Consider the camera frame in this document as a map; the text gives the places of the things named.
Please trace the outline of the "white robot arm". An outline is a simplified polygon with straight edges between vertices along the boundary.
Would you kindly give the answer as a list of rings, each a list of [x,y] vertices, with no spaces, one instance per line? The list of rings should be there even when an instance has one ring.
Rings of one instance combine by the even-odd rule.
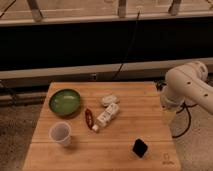
[[[206,83],[208,69],[200,61],[176,66],[165,74],[166,85],[160,92],[162,120],[169,125],[186,99],[213,114],[213,87]]]

